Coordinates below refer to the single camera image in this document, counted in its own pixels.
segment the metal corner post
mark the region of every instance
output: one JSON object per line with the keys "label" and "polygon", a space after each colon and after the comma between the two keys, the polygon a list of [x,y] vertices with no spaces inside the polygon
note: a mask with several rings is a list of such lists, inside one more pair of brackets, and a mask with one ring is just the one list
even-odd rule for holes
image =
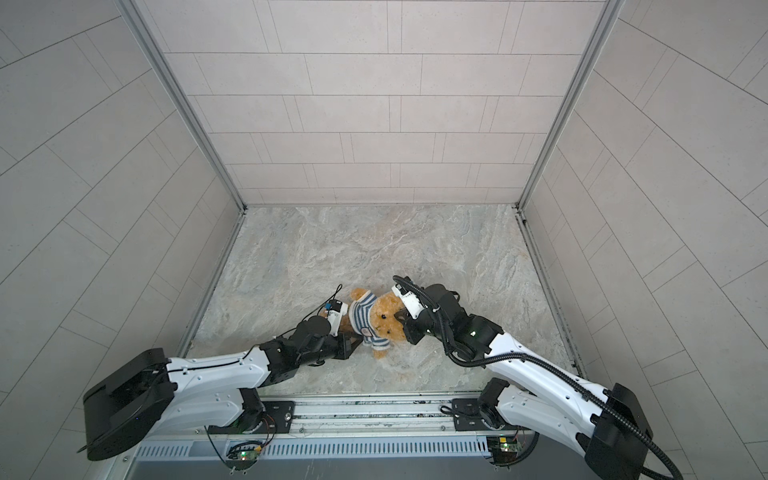
{"label": "metal corner post", "polygon": [[619,10],[624,4],[624,0],[607,0],[603,5],[603,10],[598,17],[598,22],[594,26],[592,35],[587,42],[587,47],[584,49],[584,54],[581,56],[576,73],[571,79],[571,83],[568,85],[568,90],[563,97],[563,103],[560,105],[557,115],[554,117],[552,126],[547,133],[547,138],[544,142],[544,146],[541,148],[541,152],[538,155],[538,159],[533,166],[531,176],[525,183],[523,194],[518,202],[518,209],[520,211],[525,210],[528,206],[528,202],[531,201],[531,194],[533,194],[534,187],[541,177],[542,172],[554,151],[554,146],[557,144],[560,135],[562,134],[565,122],[568,120],[568,116],[574,110],[576,101],[581,95],[581,91],[584,90],[584,86],[587,84],[589,74],[594,68],[595,62],[600,56],[600,50],[603,48],[605,41],[607,40],[611,29],[616,23],[616,19],[619,16]]}
{"label": "metal corner post", "polygon": [[243,213],[245,211],[245,202],[243,202],[240,192],[237,191],[234,183],[232,183],[232,179],[224,168],[216,149],[210,142],[210,138],[208,138],[208,135],[203,129],[200,119],[197,118],[197,115],[187,100],[187,96],[182,92],[178,80],[171,71],[170,65],[166,61],[163,52],[157,46],[157,42],[152,37],[152,34],[147,27],[147,23],[141,16],[134,0],[115,0],[115,3],[118,6],[118,10],[120,10],[120,13],[123,15],[125,23],[136,38],[136,42],[139,44],[139,47],[141,47],[141,50],[147,57],[154,72],[160,79],[160,83],[163,85],[163,88],[165,88],[165,91],[168,93],[168,96],[173,101],[174,105],[176,105],[176,109],[179,112],[179,115],[181,115],[182,120],[184,120],[184,123],[187,125],[192,138],[200,147],[200,150],[203,152],[203,155],[205,155],[205,158],[208,159],[208,162],[214,168],[218,177],[224,182],[224,185],[229,190],[230,195],[240,209],[240,212]]}

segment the marble floor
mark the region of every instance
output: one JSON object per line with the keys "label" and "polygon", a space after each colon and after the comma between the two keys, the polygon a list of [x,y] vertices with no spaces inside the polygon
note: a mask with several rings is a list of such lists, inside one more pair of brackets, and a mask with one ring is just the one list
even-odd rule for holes
{"label": "marble floor", "polygon": [[[509,205],[252,208],[194,338],[190,358],[245,350],[292,328],[330,296],[385,293],[392,275],[443,283],[470,313],[498,323],[559,366],[562,338]],[[482,389],[490,372],[464,369],[425,337],[381,360],[360,346],[348,360],[303,367],[263,395]]]}

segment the teddy bear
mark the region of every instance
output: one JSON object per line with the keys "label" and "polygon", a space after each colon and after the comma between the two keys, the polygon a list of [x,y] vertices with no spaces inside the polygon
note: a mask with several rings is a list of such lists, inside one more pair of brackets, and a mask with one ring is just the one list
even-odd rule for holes
{"label": "teddy bear", "polygon": [[395,319],[395,312],[406,306],[394,293],[374,295],[370,290],[355,288],[349,295],[352,303],[349,312],[341,320],[339,331],[362,335],[363,342],[373,348],[373,356],[386,356],[390,341],[405,341],[402,324]]}

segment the stone textured tabletop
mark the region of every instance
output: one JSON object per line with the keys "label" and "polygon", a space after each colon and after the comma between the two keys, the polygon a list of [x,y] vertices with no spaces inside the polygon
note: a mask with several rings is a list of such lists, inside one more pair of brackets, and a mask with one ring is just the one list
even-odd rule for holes
{"label": "stone textured tabletop", "polygon": [[[272,207],[248,211],[193,341],[190,358],[248,349],[294,327],[343,283],[381,294],[392,275],[443,283],[462,306],[501,325],[538,354],[569,365],[558,328],[509,205]],[[464,369],[425,337],[375,360],[302,367],[262,395],[480,390],[485,369]]]}

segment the teddy bear's head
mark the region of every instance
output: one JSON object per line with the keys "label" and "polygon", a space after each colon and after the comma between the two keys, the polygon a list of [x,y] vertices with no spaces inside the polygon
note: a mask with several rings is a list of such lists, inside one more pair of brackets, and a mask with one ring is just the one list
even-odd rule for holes
{"label": "teddy bear's head", "polygon": [[371,326],[376,329],[376,334],[393,342],[405,342],[406,335],[402,331],[402,323],[395,319],[395,313],[405,307],[402,300],[392,292],[376,299],[370,313]]}

